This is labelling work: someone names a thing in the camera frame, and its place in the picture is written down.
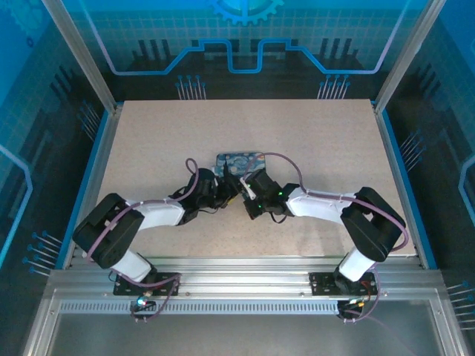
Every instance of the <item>blue edge trim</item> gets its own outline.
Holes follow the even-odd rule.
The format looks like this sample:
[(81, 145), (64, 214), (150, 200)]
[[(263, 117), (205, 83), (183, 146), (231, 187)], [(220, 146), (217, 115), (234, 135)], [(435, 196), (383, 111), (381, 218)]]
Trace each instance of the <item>blue edge trim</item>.
[[(389, 134), (389, 139), (391, 146), (393, 148), (397, 148), (398, 144), (396, 141), (396, 136), (394, 135), (393, 126), (390, 123), (389, 116), (387, 115), (386, 110), (382, 112), (384, 124), (386, 125), (387, 132)], [(56, 268), (61, 269), (63, 263), (66, 258), (66, 254), (69, 249), (69, 244), (71, 242), (71, 238), (73, 236), (74, 229), (76, 227), (77, 218), (79, 215), (79, 210), (81, 208), (82, 201), (84, 200), (85, 190), (88, 186), (88, 181), (91, 177), (92, 167), (96, 162), (96, 156), (99, 150), (99, 145), (102, 139), (102, 135), (104, 134), (105, 124), (108, 119), (108, 112), (104, 112), (104, 116), (102, 117), (101, 125), (99, 126), (99, 130), (97, 132), (96, 141), (92, 147), (91, 157), (89, 158), (88, 165), (86, 166), (84, 177), (82, 178), (81, 186), (79, 187), (79, 192), (77, 194), (76, 202), (73, 207), (73, 212), (71, 213), (71, 218), (68, 223), (68, 227), (66, 229), (65, 238), (63, 240), (63, 244), (61, 246), (61, 250), (59, 251), (58, 260), (56, 261)], [(422, 222), (421, 213), (419, 212), (419, 208), (417, 207), (416, 198), (414, 197), (413, 189), (410, 185), (409, 176), (407, 175), (406, 169), (404, 167), (404, 163), (402, 161), (402, 156), (399, 150), (394, 149), (394, 154), (396, 156), (396, 162), (398, 164), (399, 170), (401, 171), (402, 182), (404, 184), (404, 188), (406, 189), (407, 196), (409, 198), (409, 204), (413, 212), (414, 220), (416, 221), (416, 227), (419, 232), (422, 248), (424, 249), (425, 257), (427, 260), (427, 267), (430, 269), (437, 269), (436, 260), (433, 256), (432, 248), (430, 247), (429, 239), (427, 232), (425, 230), (424, 224)]]
[(73, 237), (73, 232), (76, 227), (77, 218), (79, 215), (79, 210), (81, 209), (82, 201), (84, 200), (84, 195), (86, 188), (88, 187), (89, 179), (92, 174), (92, 167), (96, 162), (97, 153), (99, 152), (99, 146), (102, 141), (102, 135), (104, 134), (105, 124), (108, 120), (109, 112), (104, 111), (102, 115), (101, 124), (99, 125), (99, 130), (97, 130), (96, 139), (92, 146), (91, 155), (89, 156), (88, 165), (82, 177), (81, 185), (77, 194), (76, 202), (74, 203), (73, 211), (71, 212), (71, 218), (69, 219), (68, 227), (66, 228), (65, 238), (62, 241), (61, 249), (59, 250), (58, 259), (56, 260), (55, 269), (62, 269), (63, 263), (65, 262), (66, 255), (68, 254), (69, 245), (71, 243), (71, 238)]
[(401, 171), (402, 183), (404, 184), (404, 189), (407, 192), (407, 197), (409, 198), (409, 205), (412, 209), (414, 220), (416, 221), (417, 231), (419, 232), (422, 249), (424, 250), (425, 259), (427, 260), (427, 267), (429, 269), (437, 269), (436, 259), (433, 256), (432, 248), (430, 247), (428, 234), (425, 230), (424, 223), (422, 222), (421, 213), (417, 207), (416, 198), (414, 197), (413, 188), (410, 185), (409, 176), (407, 175), (404, 162), (402, 160), (401, 152), (398, 149), (398, 142), (396, 141), (396, 135), (394, 134), (393, 126), (389, 121), (389, 116), (387, 115), (386, 109), (382, 112), (384, 124), (386, 125), (389, 140), (391, 146), (394, 150), (394, 155), (396, 156), (396, 162), (398, 164), (399, 170)]

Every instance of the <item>mounting plate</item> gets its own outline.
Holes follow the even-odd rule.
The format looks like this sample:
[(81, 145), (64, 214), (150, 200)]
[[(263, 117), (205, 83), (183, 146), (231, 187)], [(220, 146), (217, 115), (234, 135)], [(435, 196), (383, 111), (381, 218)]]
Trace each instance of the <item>mounting plate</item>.
[[(166, 280), (167, 278), (173, 277), (177, 275), (176, 272), (169, 272), (169, 273), (162, 273), (162, 272), (157, 272), (157, 279), (156, 281), (159, 282), (160, 280)], [(158, 289), (153, 290), (154, 296), (167, 296), (168, 293), (170, 292), (171, 287), (173, 286), (173, 281), (168, 282), (161, 286)], [(173, 293), (171, 293), (172, 296), (178, 295), (178, 289), (180, 286), (177, 286)], [(142, 287), (137, 287), (120, 276), (116, 277), (116, 282), (114, 285), (114, 295), (130, 295), (130, 296), (140, 296), (143, 295), (146, 291), (149, 289), (147, 288), (142, 288)]]
[[(312, 296), (326, 296), (326, 295), (348, 295), (342, 294), (340, 288), (335, 284), (335, 278), (332, 272), (316, 272), (309, 273), (310, 287), (312, 288)], [(350, 295), (355, 297), (363, 297), (368, 294), (368, 290), (361, 284), (361, 282), (368, 282), (370, 286), (371, 295), (377, 295), (378, 287), (374, 278), (374, 274), (366, 272), (359, 282), (355, 282), (355, 288)]]

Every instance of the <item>speckled tabletop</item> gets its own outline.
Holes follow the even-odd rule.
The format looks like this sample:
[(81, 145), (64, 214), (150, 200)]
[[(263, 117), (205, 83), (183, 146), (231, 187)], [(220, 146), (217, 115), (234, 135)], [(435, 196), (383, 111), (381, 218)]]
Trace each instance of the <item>speckled tabletop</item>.
[[(369, 100), (208, 100), (125, 102), (99, 199), (166, 197), (186, 185), (188, 157), (211, 167), (222, 152), (274, 151), (301, 167), (306, 187), (319, 191), (376, 189), (402, 207)], [(269, 157), (269, 175), (298, 182), (286, 161)], [(242, 199), (180, 227), (141, 231), (135, 251), (147, 256), (342, 256), (353, 243), (343, 226), (314, 218), (281, 225), (251, 221)], [(397, 254), (414, 254), (412, 244)]]

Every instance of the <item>transparent wall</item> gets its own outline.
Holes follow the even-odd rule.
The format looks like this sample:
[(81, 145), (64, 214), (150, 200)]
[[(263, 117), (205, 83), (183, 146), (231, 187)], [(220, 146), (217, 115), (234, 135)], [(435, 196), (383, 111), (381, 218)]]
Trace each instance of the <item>transparent wall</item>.
[(447, 0), (387, 106), (448, 286), (475, 285), (474, 14), (475, 2)]
[(0, 355), (17, 355), (104, 110), (41, 2), (1, 4)]
[(116, 100), (374, 99), (425, 3), (65, 2)]

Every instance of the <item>gear icon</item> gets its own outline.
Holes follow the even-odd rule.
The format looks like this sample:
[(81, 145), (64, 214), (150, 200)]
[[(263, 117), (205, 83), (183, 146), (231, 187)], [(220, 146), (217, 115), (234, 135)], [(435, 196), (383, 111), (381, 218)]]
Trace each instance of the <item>gear icon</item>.
[(10, 12), (20, 28), (30, 35), (38, 30), (43, 22), (43, 10), (40, 0), (1, 0), (0, 10)]
[(277, 6), (283, 4), (283, 0), (210, 0), (215, 14), (220, 14), (224, 21), (231, 20), (232, 24), (243, 26), (267, 21), (267, 16), (276, 14)]

